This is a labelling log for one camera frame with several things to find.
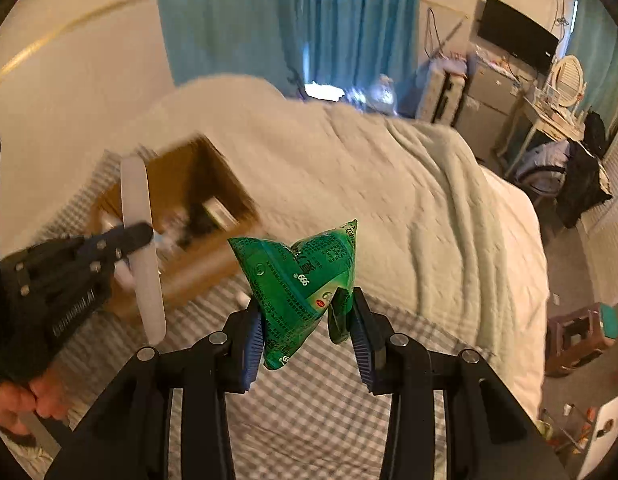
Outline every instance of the plastic bag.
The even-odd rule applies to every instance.
[[[347,340],[346,315],[351,310],[356,262],[353,220],[340,228],[285,244],[258,238],[229,238],[265,319],[264,363],[283,367],[318,326],[325,311],[329,338]],[[338,288],[347,291],[332,304]]]

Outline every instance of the white radiator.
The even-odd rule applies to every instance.
[[[618,303],[618,133],[603,166],[613,198],[582,215],[581,235],[594,282],[596,300]]]

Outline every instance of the teal stool top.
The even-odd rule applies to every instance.
[[[618,314],[616,309],[606,305],[600,304],[600,319],[602,320],[602,332],[605,337],[610,339],[618,338]]]

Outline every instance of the bed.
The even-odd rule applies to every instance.
[[[159,152],[195,133],[227,158],[270,236],[293,242],[358,218],[356,281],[372,310],[431,350],[479,349],[536,416],[548,296],[538,220],[525,194],[478,167],[451,128],[286,100],[255,78],[204,78],[120,130],[89,139],[81,158],[67,158],[66,171],[82,181],[100,163],[38,236],[80,232],[89,200],[118,177],[114,153]],[[102,158],[105,149],[113,153]],[[55,205],[67,198],[56,194]],[[218,330],[246,287],[238,275],[172,311],[161,349]],[[377,478],[389,399],[366,394],[351,346],[331,345],[325,324],[282,370],[263,370],[248,396],[228,400],[239,478]],[[103,312],[76,334],[60,356],[75,402],[72,425],[141,345],[140,333]],[[174,414],[177,428],[177,406]],[[173,431],[174,450],[178,438]],[[12,450],[35,477],[49,464],[39,451]],[[169,467],[177,478],[177,461]]]

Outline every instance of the human hand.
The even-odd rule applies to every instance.
[[[53,368],[29,383],[30,390],[9,381],[0,383],[0,426],[18,435],[29,430],[18,418],[19,412],[36,411],[42,418],[62,420],[67,413],[64,387]]]

